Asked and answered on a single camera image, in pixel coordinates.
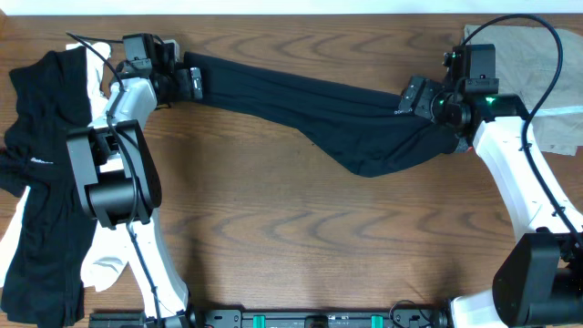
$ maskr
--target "beige fabric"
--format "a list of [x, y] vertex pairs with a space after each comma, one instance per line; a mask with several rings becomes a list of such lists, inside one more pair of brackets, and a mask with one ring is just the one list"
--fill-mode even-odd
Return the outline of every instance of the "beige fabric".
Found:
[[[466, 26], [469, 36], [478, 26]], [[553, 92], [533, 120], [541, 150], [575, 155], [583, 146], [583, 36], [557, 30], [563, 43], [563, 70]], [[557, 46], [544, 27], [489, 26], [471, 44], [496, 46], [500, 93], [516, 93], [531, 109], [555, 74]]]

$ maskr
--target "table surface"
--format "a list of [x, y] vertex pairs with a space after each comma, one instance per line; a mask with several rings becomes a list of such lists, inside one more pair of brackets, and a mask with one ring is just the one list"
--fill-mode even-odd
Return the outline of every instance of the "table surface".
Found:
[[[582, 17], [547, 16], [580, 35]], [[400, 93], [412, 74], [440, 78], [443, 53], [464, 25], [490, 18], [8, 17], [0, 39], [0, 134], [16, 119], [8, 71], [64, 49], [71, 43], [65, 31], [107, 38], [150, 32], [176, 39], [183, 50]], [[122, 55], [114, 46], [112, 62]], [[194, 104], [153, 113], [145, 134], [164, 190], [162, 230], [195, 305], [378, 309], [401, 299], [437, 302], [489, 288], [514, 246], [506, 207], [475, 153], [366, 179], [295, 129]], [[583, 209], [583, 155], [546, 158]], [[0, 191], [0, 235], [16, 203]], [[105, 292], [86, 289], [85, 308], [141, 309], [130, 269]], [[19, 326], [5, 314], [0, 325]]]

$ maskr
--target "black cloth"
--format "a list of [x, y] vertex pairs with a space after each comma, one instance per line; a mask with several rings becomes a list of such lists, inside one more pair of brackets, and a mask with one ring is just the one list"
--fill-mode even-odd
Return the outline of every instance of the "black cloth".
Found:
[[83, 317], [80, 270], [96, 223], [81, 209], [66, 134], [91, 121], [86, 62], [81, 47], [10, 72], [18, 119], [5, 133], [0, 188], [17, 197], [31, 188], [2, 295], [10, 321], [60, 327]]
[[201, 103], [297, 128], [349, 171], [396, 172], [454, 152], [452, 129], [398, 110], [397, 95], [186, 53], [199, 67]]

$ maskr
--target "wooden surface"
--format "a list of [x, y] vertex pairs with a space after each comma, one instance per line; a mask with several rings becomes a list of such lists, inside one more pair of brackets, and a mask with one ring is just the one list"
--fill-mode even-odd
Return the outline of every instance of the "wooden surface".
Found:
[[[183, 50], [399, 93], [412, 74], [440, 78], [443, 53], [464, 25], [491, 17], [9, 17], [0, 40], [0, 133], [16, 118], [8, 71], [64, 49], [67, 30], [108, 38], [150, 32]], [[581, 15], [547, 18], [583, 35]], [[114, 46], [112, 62], [122, 54]], [[506, 207], [474, 153], [366, 179], [294, 129], [221, 109], [160, 110], [145, 132], [164, 190], [162, 229], [196, 305], [436, 302], [488, 288], [514, 245]], [[547, 159], [583, 209], [583, 155]], [[0, 235], [16, 202], [0, 191]], [[106, 292], [87, 289], [85, 306], [86, 313], [140, 309], [131, 271]], [[0, 326], [17, 325], [0, 314]]]

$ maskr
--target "white wall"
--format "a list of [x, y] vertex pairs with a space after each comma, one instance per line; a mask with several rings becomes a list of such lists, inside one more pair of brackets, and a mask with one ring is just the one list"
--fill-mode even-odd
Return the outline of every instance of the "white wall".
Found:
[[7, 15], [583, 13], [583, 0], [0, 0]]

